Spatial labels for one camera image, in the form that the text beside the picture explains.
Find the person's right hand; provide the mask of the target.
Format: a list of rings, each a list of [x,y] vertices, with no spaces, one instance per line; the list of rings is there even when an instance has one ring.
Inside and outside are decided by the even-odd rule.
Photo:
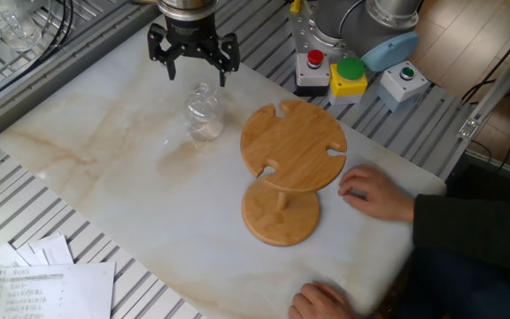
[[[360,165],[348,170],[340,180],[338,195],[372,218],[413,222],[414,199],[376,167]]]

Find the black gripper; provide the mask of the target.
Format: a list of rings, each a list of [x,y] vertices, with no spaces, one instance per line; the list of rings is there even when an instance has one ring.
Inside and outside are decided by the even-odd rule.
[[[147,33],[149,57],[166,67],[172,81],[176,75],[175,60],[180,56],[213,58],[219,70],[220,86],[226,85],[227,75],[237,72],[241,62],[239,42],[235,33],[218,39],[215,15],[210,14],[196,20],[180,20],[165,16],[166,29],[152,23]],[[162,42],[167,39],[170,46],[165,51]]]

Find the person's left hand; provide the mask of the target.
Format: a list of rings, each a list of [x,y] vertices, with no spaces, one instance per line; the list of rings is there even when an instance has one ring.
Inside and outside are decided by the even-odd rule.
[[[321,282],[304,284],[293,297],[289,319],[353,319],[347,298],[333,286]]]

